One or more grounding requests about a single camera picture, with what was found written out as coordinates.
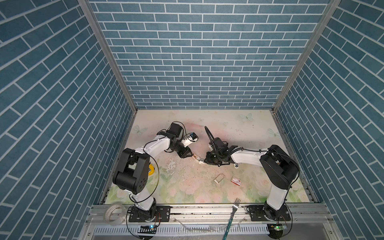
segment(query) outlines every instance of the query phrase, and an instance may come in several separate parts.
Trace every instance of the blue brick wallpaper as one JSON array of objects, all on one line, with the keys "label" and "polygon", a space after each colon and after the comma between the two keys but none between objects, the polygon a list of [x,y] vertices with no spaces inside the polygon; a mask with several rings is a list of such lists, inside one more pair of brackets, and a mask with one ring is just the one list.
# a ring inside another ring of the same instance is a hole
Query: blue brick wallpaper
[{"label": "blue brick wallpaper", "polygon": [[78,237],[131,114],[77,0],[0,1],[0,239]]},{"label": "blue brick wallpaper", "polygon": [[342,0],[278,116],[345,239],[384,239],[384,1]]},{"label": "blue brick wallpaper", "polygon": [[91,0],[139,109],[271,108],[329,0]]}]

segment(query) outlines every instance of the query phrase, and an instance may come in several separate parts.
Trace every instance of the metal bracket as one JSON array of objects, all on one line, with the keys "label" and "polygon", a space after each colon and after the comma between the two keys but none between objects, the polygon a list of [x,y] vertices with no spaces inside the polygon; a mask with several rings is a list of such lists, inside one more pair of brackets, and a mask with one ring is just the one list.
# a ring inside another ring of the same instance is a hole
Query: metal bracket
[{"label": "metal bracket", "polygon": [[[161,222],[169,222],[170,206],[156,206],[156,212],[160,213]],[[129,213],[129,222],[145,222],[139,218],[139,215],[135,211]]]},{"label": "metal bracket", "polygon": [[[291,215],[288,212],[288,208],[286,205],[283,205],[283,211],[282,215],[280,216],[280,220],[283,221],[290,221],[291,220]],[[249,206],[244,206],[244,208],[247,210],[249,213],[249,216],[251,217],[251,221],[253,222],[260,222],[260,221],[268,221],[268,219],[264,216],[264,206],[263,205],[249,205]]]},{"label": "metal bracket", "polygon": [[96,228],[96,225],[85,225],[81,230],[79,239],[80,240],[91,240],[93,238],[93,233]]},{"label": "metal bracket", "polygon": [[335,223],[323,223],[329,240],[341,240],[343,237]]}]

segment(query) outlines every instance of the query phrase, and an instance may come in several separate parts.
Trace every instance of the aluminum frame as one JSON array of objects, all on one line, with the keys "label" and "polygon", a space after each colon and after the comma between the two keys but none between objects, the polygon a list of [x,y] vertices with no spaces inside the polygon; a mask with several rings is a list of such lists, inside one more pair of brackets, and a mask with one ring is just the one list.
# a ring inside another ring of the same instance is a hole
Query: aluminum frame
[{"label": "aluminum frame", "polygon": [[[299,164],[300,169],[303,169],[302,165],[300,164],[299,159],[297,158],[295,151],[293,150],[291,141],[288,139],[288,136],[285,133],[285,130],[284,130],[282,124],[280,123],[280,120],[279,120],[277,114],[272,110],[270,112],[271,112],[273,120],[275,121],[277,130],[280,133],[281,139],[283,140],[284,145],[288,151],[288,155],[291,156]],[[305,173],[303,171],[300,171],[299,177],[300,177],[301,183],[303,184],[305,191],[307,192],[307,196],[308,196],[310,202],[319,202],[316,194],[314,193],[314,191],[313,191],[313,189],[312,189],[312,187],[308,181],[307,176],[305,175]]]},{"label": "aluminum frame", "polygon": [[323,15],[319,20],[318,24],[316,24],[315,29],[312,32],[311,37],[309,38],[302,54],[297,60],[296,65],[293,67],[290,76],[288,77],[287,82],[285,83],[283,89],[281,90],[280,95],[278,96],[276,102],[274,103],[272,109],[273,111],[277,111],[280,105],[282,104],[285,96],[288,94],[289,89],[292,87],[295,82],[297,76],[299,75],[301,69],[303,68],[305,62],[307,61],[309,55],[311,54],[313,48],[315,47],[317,41],[319,40],[321,34],[323,33],[325,27],[327,26],[329,20],[331,19],[333,13],[335,12],[337,6],[339,5],[341,0],[330,0],[326,8],[324,9]]},{"label": "aluminum frame", "polygon": [[91,26],[91,29],[101,47],[101,50],[103,51],[105,58],[107,59],[113,74],[116,77],[117,82],[119,83],[119,86],[124,93],[125,98],[127,99],[129,105],[131,106],[134,113],[137,112],[137,107],[135,105],[135,102],[132,99],[131,94],[129,93],[127,84],[124,81],[124,78],[120,72],[120,69],[116,63],[115,58],[113,57],[112,51],[109,48],[109,45],[107,43],[107,40],[104,37],[103,32],[101,31],[100,25],[96,19],[96,15],[92,10],[91,4],[89,3],[89,0],[78,0],[81,10],[83,11],[86,19],[88,20],[89,25]]},{"label": "aluminum frame", "polygon": [[[246,227],[247,224],[276,223],[276,221],[252,222],[244,208],[244,206],[247,205],[250,204],[240,204],[232,224],[240,224]],[[96,226],[107,225],[104,223],[103,215],[109,206],[110,205],[92,206],[79,240],[92,239]],[[162,225],[180,225],[178,221],[183,224],[227,224],[232,212],[232,204],[169,204],[167,206],[172,207],[170,211],[170,221],[162,222]],[[292,212],[294,223],[322,223],[330,240],[342,239],[324,203],[287,203],[287,206]],[[111,218],[113,219],[113,217],[119,213],[121,213],[121,210],[116,209],[112,213]],[[127,224],[137,225],[137,223],[134,222],[128,222]]]},{"label": "aluminum frame", "polygon": [[119,157],[120,157],[122,151],[125,149],[125,145],[127,144],[129,134],[131,133],[131,130],[132,130],[132,127],[133,127],[133,122],[135,121],[135,118],[136,118],[136,114],[137,113],[133,113],[132,116],[131,116],[131,119],[129,120],[129,125],[128,125],[126,131],[125,131],[123,141],[122,141],[122,143],[120,145],[118,154],[116,155],[116,158],[114,160],[113,166],[111,168],[111,172],[108,175],[107,182],[105,183],[103,192],[102,192],[102,194],[101,194],[101,196],[99,198],[98,202],[100,204],[103,204],[105,202],[105,198],[108,195],[108,191],[109,191],[109,188],[110,188],[111,183],[112,183],[113,174],[115,173],[117,163],[119,162]]}]

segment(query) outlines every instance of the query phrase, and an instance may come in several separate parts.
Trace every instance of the floral mat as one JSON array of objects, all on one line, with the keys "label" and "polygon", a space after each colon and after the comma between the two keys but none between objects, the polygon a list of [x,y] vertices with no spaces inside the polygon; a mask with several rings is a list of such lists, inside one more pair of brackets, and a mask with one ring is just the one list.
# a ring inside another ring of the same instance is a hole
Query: floral mat
[{"label": "floral mat", "polygon": [[[198,135],[199,140],[189,147],[201,158],[210,150],[204,126],[229,145],[261,149],[276,144],[286,151],[268,110],[139,110],[126,147],[134,149],[144,145],[173,121],[184,123],[187,132]],[[158,204],[231,203],[236,198],[259,203],[265,202],[269,195],[271,182],[259,166],[217,167],[200,164],[191,157],[181,159],[175,152],[162,152],[154,157],[160,170],[159,185],[153,194]],[[149,192],[154,190],[158,179],[156,165],[154,167],[155,173],[149,176],[146,185]],[[224,179],[216,184],[214,179],[219,174],[223,174]],[[232,177],[241,180],[240,186],[231,182]],[[114,202],[132,203],[126,191],[112,184],[105,204]],[[309,202],[300,180],[292,185],[287,202]]]}]

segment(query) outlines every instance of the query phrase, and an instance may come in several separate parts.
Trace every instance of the tape roll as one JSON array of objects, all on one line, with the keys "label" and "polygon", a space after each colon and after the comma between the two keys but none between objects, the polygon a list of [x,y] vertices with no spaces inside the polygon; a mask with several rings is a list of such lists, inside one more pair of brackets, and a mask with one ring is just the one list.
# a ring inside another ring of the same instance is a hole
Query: tape roll
[{"label": "tape roll", "polygon": [[[118,214],[118,218],[116,220],[111,221],[111,215],[112,212],[116,209],[121,209],[121,213]],[[124,207],[124,205],[121,202],[116,202],[112,204],[104,213],[104,222],[111,225],[111,226],[117,226],[122,224],[122,222],[125,220],[127,216],[127,209]]]},{"label": "tape roll", "polygon": [[155,172],[155,167],[150,164],[149,165],[149,171],[148,171],[148,176],[151,176]]}]

